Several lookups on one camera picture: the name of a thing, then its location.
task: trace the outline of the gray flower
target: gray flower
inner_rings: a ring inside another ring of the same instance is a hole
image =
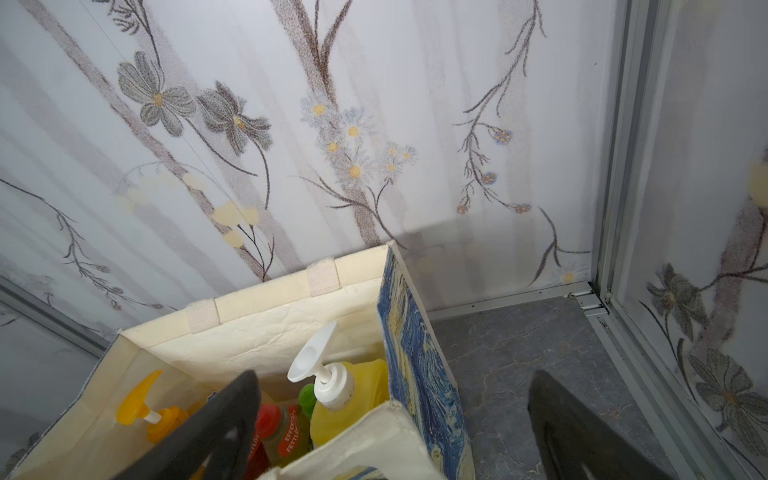
[[[752,380],[731,357],[715,349],[707,350],[707,363],[689,357],[690,364],[703,380],[696,384],[701,399],[722,422],[719,432],[731,427],[747,450],[768,456],[768,449],[758,429],[768,431],[768,399],[752,389]]]
[[[118,67],[118,84],[126,97],[140,104],[141,120],[149,125],[158,121],[172,137],[180,137],[182,125],[179,117],[188,117],[195,111],[195,103],[184,87],[163,90],[163,71],[147,60],[142,51],[134,55],[136,66],[124,61]]]
[[[235,97],[226,85],[216,82],[216,90],[207,89],[197,100],[203,105],[205,124],[215,132],[227,132],[235,154],[245,151],[247,138],[262,150],[269,149],[272,139],[267,130],[270,122],[265,117],[251,118],[243,115],[245,100]]]
[[[702,326],[707,326],[709,323],[707,311],[701,301],[701,292],[685,276],[675,273],[670,263],[665,263],[656,275],[661,281],[661,288],[650,282],[646,285],[650,294],[654,296],[651,303],[665,319],[672,313],[683,334],[689,340],[693,340],[694,327],[691,320]]]

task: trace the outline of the yellow pump top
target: yellow pump top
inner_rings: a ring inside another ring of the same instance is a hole
[[[189,412],[179,407],[170,407],[162,409],[159,413],[147,407],[144,400],[147,399],[149,389],[162,370],[155,370],[147,378],[141,380],[138,385],[131,390],[125,397],[125,400],[118,409],[117,419],[123,425],[130,425],[136,419],[144,419],[147,425],[147,439],[152,443],[160,443],[172,431],[184,423],[190,416]]]

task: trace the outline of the velcro strap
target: velcro strap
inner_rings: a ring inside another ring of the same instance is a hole
[[[219,310],[212,298],[192,302],[184,311],[187,312],[187,322],[192,333],[202,332],[220,324]]]
[[[306,277],[310,282],[310,296],[324,295],[339,290],[339,273],[336,272],[336,261],[324,258],[306,268]]]

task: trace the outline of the white pump top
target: white pump top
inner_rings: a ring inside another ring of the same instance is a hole
[[[341,363],[323,366],[323,357],[336,333],[337,321],[324,326],[304,345],[288,370],[288,380],[315,376],[315,397],[328,410],[340,410],[355,392],[355,377]]]

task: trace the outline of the green bottle cap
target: green bottle cap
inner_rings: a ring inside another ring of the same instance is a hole
[[[305,385],[301,389],[301,392],[299,392],[299,405],[301,405],[304,414],[310,419],[312,418],[312,412],[315,410],[315,403],[317,403],[317,399],[315,398],[315,384],[310,383],[309,385]]]

